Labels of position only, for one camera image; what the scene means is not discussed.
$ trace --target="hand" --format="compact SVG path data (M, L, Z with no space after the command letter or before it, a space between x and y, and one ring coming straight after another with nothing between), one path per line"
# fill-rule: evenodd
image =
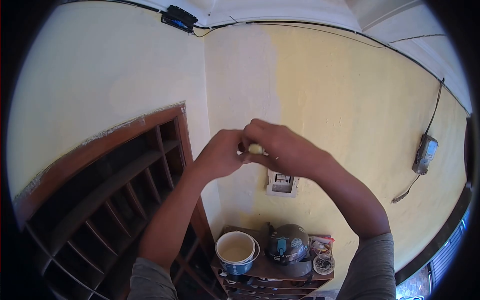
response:
M228 176L242 166L246 154L237 154L242 134L242 130L222 129L208 142L193 163L201 170L203 179L211 181Z
M245 148L259 144L268 153L247 154L245 162L255 162L285 175L313 179L316 171L330 158L330 154L319 149L286 126L274 125L253 119L243 130Z

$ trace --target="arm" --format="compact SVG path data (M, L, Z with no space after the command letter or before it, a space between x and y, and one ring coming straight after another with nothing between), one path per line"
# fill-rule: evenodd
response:
M198 158L186 167L178 185L146 228L140 241L139 257L165 270L170 269L205 185L241 167L243 156L237 155L241 135L241 130L219 131Z
M315 181L333 200L360 241L390 232L388 217L375 195L326 151L285 126L253 119L243 143L260 144L269 154L249 154L246 160L271 170Z

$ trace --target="wooden cabinet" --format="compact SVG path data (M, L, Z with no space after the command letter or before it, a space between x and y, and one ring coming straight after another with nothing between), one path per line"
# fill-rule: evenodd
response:
M101 134L15 200L39 272L59 299L124 299L142 232L192 162L184 105ZM180 299L221 299L199 199L171 270Z

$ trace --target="small yellow object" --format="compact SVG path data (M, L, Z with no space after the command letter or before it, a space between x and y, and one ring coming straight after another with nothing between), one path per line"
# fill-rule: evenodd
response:
M265 150L259 144L250 144L250 146L248 146L248 152L252 154L263 154Z

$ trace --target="helmet sticker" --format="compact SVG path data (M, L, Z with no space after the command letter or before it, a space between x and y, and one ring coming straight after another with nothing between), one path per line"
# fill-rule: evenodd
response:
M302 245L301 239L293 239L292 242L290 243L290 246L292 248L298 248Z
M276 250L280 253L280 255L283 255L285 253L285 250L287 249L287 240L288 238L281 237L277 238L278 242L276 243Z

